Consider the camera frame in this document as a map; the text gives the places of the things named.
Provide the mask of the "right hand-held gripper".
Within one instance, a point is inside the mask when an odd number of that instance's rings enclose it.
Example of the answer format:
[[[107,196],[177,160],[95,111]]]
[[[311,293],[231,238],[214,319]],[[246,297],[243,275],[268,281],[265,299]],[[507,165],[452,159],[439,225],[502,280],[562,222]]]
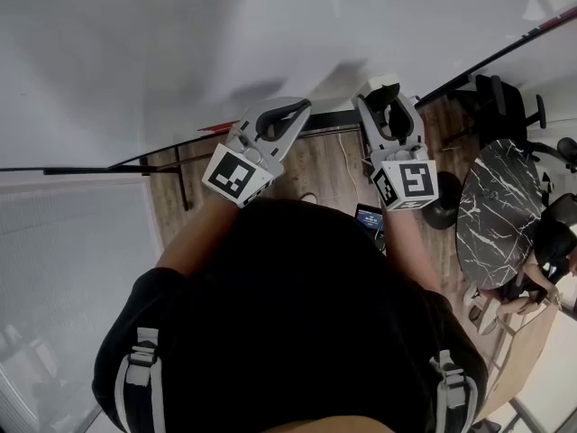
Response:
[[[424,122],[415,107],[401,93],[389,107],[389,129],[393,137],[382,132],[365,97],[356,97],[356,109],[360,113],[363,130],[372,150],[371,181],[387,211],[420,209],[439,197],[436,163],[429,158],[424,144],[393,146],[398,142],[424,143]]]

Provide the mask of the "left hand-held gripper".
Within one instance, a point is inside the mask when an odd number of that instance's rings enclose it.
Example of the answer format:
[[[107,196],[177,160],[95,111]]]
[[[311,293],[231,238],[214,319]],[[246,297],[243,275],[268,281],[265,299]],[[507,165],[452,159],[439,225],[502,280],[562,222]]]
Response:
[[[206,187],[246,207],[284,171],[281,161],[307,123],[306,98],[278,97],[251,106],[218,144],[206,167]]]

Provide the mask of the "person's right forearm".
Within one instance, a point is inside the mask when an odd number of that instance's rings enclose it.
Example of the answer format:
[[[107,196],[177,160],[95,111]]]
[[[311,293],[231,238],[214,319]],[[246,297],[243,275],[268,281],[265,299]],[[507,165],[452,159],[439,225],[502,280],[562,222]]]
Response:
[[[383,228],[387,256],[422,288],[441,293],[441,279],[425,248],[418,223],[411,210],[384,210]]]

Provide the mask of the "person's left forearm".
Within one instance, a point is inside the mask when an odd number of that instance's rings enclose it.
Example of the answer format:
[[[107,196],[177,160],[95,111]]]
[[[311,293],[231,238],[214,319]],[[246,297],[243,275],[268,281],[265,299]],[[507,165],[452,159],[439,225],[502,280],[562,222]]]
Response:
[[[156,267],[192,277],[225,238],[240,211],[233,202],[212,194],[165,248]]]

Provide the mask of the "black-framed whiteboard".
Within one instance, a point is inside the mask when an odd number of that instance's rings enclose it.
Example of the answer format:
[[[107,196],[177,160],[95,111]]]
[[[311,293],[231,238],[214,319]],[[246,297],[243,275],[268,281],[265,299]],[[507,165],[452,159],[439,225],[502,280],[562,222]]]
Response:
[[[0,0],[0,168],[106,166],[268,97],[424,95],[577,0]]]

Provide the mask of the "red tape strip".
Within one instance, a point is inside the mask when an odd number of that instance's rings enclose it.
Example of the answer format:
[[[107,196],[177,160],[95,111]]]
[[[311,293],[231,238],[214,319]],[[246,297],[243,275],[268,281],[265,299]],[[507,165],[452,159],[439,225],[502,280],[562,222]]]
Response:
[[[522,36],[523,41],[534,40],[545,33],[548,33],[558,27],[563,26],[564,24],[571,22],[572,20],[577,18],[577,6],[567,10],[566,12],[557,15],[550,20],[541,23],[536,28],[532,29],[531,31],[527,32]]]
[[[216,124],[216,125],[210,125],[204,128],[200,128],[199,131],[200,132],[209,132],[209,133],[223,133],[223,132],[228,132],[234,125],[238,124],[237,121],[232,121],[232,122],[227,122],[227,123],[222,123],[222,124]]]

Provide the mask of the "black device with screen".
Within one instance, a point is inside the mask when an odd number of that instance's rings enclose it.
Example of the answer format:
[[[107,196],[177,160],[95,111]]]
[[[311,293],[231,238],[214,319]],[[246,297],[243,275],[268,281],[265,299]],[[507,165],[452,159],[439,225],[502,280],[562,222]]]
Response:
[[[384,238],[382,211],[379,207],[358,203],[354,218],[374,241]]]

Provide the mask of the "round black table base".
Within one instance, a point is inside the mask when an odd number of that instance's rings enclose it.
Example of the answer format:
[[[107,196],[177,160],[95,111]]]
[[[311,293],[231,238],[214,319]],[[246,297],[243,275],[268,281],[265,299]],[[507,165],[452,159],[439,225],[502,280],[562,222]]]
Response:
[[[427,224],[436,230],[445,230],[456,223],[463,186],[451,172],[437,173],[439,196],[421,209]]]

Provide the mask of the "black office chair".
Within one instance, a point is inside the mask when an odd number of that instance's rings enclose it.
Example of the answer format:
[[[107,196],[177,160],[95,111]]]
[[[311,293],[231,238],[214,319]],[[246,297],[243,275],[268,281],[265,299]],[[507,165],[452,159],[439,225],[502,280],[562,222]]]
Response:
[[[545,104],[540,95],[536,95],[536,112],[527,115],[519,89],[503,82],[499,76],[478,75],[474,83],[474,91],[455,90],[447,95],[460,104],[473,124],[444,138],[445,147],[471,135],[478,137],[481,149],[499,139],[521,143],[527,140],[530,125],[539,124],[541,129],[546,128]]]
[[[526,149],[533,161],[547,173],[569,171],[577,174],[577,142],[570,137],[559,140],[556,147],[538,142],[527,142]]]

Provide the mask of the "black marble table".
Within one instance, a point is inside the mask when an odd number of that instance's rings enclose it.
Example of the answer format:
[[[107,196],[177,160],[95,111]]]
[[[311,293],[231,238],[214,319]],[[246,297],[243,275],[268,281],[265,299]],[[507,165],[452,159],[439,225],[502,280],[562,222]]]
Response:
[[[531,155],[510,139],[484,146],[464,180],[455,226],[465,280],[482,290],[512,280],[533,248],[543,210]]]

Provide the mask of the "person in dark shirt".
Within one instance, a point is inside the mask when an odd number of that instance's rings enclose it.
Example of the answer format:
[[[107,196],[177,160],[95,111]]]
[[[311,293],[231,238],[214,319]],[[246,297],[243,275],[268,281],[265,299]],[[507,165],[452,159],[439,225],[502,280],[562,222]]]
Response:
[[[336,416],[435,433],[447,351],[487,390],[486,365],[449,301],[381,253],[351,216],[297,200],[242,209],[192,273],[158,266],[133,285],[96,356],[114,392],[140,328],[158,331],[167,433],[262,433]]]

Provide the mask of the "light wooden table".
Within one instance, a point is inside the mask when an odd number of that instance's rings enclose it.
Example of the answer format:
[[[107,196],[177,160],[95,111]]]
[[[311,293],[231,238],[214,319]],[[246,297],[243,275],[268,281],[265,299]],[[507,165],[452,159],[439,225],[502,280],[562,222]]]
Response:
[[[477,421],[486,419],[523,390],[545,348],[557,312],[558,308],[546,300],[545,307],[518,329],[497,320],[511,341],[503,363],[495,365],[497,377],[489,385]]]

